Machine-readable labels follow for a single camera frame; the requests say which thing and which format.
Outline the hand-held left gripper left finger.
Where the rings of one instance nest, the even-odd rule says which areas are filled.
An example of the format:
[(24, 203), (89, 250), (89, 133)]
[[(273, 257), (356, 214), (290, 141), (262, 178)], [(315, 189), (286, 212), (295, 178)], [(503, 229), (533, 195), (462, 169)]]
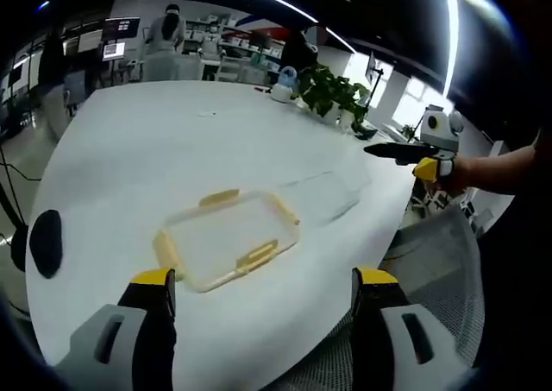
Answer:
[(71, 390), (173, 389), (175, 281), (172, 268), (144, 271), (74, 331), (54, 366)]

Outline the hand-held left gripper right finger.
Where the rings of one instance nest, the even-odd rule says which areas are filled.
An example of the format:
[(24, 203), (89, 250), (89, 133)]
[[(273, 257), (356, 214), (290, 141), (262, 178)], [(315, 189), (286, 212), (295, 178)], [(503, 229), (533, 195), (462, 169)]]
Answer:
[(353, 390), (462, 390), (477, 373), (445, 325), (386, 271), (353, 268), (350, 310)]

